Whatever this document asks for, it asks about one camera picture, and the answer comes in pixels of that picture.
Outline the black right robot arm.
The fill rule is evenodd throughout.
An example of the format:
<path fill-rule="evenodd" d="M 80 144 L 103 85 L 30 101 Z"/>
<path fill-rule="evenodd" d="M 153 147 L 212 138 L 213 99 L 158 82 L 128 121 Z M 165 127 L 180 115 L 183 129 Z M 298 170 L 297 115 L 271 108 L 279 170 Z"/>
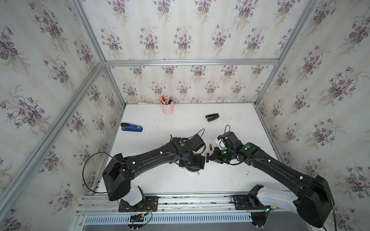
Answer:
<path fill-rule="evenodd" d="M 281 208 L 299 215 L 309 225 L 322 228 L 334 208 L 328 182 L 321 176 L 311 177 L 277 161 L 253 143 L 214 148 L 206 160 L 230 164 L 232 160 L 252 166 L 287 187 L 286 191 L 273 190 L 263 185 L 254 186 L 246 195 L 233 196 L 237 210 L 257 209 L 270 212 Z"/>

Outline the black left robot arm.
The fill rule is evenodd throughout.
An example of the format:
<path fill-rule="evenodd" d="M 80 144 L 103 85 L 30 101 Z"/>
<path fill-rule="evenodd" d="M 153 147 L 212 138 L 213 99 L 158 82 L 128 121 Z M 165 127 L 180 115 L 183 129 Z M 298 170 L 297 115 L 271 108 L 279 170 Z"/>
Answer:
<path fill-rule="evenodd" d="M 165 145 L 146 153 L 124 157 L 114 155 L 102 173 L 109 201 L 124 200 L 136 206 L 144 200 L 140 187 L 131 181 L 140 174 L 163 164 L 178 161 L 179 167 L 197 172 L 204 169 L 206 157 L 197 151 L 205 151 L 206 144 L 199 135 L 191 138 L 171 138 Z"/>

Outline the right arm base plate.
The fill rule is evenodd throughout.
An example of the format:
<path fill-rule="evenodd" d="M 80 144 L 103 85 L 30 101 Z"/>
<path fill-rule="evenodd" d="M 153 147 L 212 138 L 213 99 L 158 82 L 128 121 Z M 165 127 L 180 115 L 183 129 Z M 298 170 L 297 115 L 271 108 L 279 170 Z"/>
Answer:
<path fill-rule="evenodd" d="M 234 204 L 236 210 L 264 210 L 269 211 L 271 206 L 263 205 L 256 196 L 248 194 L 233 195 L 230 202 Z"/>

